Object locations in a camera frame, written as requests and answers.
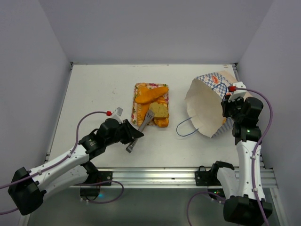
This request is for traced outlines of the fake bread slice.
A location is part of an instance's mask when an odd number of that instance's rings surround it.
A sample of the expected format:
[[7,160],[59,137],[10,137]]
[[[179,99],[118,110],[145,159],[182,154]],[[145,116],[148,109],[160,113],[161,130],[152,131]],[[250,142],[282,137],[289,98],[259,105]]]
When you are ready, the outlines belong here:
[[153,111],[155,119],[164,119],[169,117],[169,111],[166,106],[157,102],[151,103],[149,109]]

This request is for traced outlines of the long fake baguette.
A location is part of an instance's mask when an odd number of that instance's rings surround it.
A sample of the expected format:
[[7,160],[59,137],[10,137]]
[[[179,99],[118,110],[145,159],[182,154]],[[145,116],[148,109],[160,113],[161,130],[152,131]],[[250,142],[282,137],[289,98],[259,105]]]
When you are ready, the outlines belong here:
[[[138,96],[142,95],[149,89],[146,86],[146,83],[140,83],[138,86]],[[150,103],[145,103],[145,104],[138,104],[137,105],[137,124],[138,126],[141,126],[141,124],[144,121],[145,115],[149,109]]]

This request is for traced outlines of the blue checkered paper bag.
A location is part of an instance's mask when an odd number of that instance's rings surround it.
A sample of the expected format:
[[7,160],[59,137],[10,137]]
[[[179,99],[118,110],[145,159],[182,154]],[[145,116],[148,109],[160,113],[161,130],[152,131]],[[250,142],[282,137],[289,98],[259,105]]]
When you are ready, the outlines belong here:
[[[233,128],[233,120],[227,118],[223,122],[221,101],[229,95],[228,86],[236,83],[237,79],[227,71],[207,73],[195,77],[186,93],[185,103],[188,118],[176,127],[176,133],[187,137],[199,132],[213,138]],[[179,126],[191,121],[194,130],[188,134],[179,133]]]

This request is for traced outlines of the metal serving tongs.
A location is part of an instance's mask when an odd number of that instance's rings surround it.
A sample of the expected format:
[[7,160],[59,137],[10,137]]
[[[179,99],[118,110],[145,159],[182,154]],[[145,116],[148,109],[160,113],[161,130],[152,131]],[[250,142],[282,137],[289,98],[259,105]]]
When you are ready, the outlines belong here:
[[[145,129],[145,127],[147,126],[147,124],[154,118],[154,115],[155,113],[152,111],[152,110],[148,110],[146,115],[145,115],[145,118],[144,118],[144,121],[142,122],[141,126],[139,127],[139,131],[140,132],[143,132],[143,130]],[[128,153],[131,153],[135,144],[137,143],[138,139],[135,139],[134,141],[132,141],[126,148],[126,151]]]

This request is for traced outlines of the twisted fake bread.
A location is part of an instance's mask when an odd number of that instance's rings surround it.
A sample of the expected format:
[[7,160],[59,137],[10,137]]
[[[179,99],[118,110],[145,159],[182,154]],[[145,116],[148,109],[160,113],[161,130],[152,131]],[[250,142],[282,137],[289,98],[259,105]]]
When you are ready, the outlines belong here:
[[[168,108],[168,104],[166,103],[165,99],[163,97],[159,97],[156,100],[157,103],[164,105],[166,108]],[[169,125],[169,118],[164,119],[154,119],[154,122],[157,126],[161,128],[166,128]]]

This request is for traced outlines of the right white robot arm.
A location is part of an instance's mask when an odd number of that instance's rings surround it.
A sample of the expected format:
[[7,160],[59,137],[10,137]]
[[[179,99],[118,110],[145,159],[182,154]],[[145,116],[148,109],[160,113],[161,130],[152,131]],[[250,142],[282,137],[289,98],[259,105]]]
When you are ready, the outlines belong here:
[[239,177],[232,164],[217,161],[212,165],[210,181],[222,185],[225,195],[225,221],[241,226],[261,226],[272,214],[272,204],[266,201],[261,183],[261,130],[257,126],[263,109],[254,97],[229,95],[221,102],[222,114],[233,120],[232,135],[239,159]]

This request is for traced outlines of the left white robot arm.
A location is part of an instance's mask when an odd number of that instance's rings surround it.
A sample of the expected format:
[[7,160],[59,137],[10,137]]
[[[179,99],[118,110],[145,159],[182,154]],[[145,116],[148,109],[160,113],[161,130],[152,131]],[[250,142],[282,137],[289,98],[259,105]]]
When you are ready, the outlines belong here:
[[30,170],[16,170],[8,194],[21,215],[28,215],[56,192],[73,185],[94,184],[98,174],[91,160],[112,144],[126,145],[141,137],[143,133],[128,120],[106,119],[99,128],[76,139],[75,146],[59,157]]

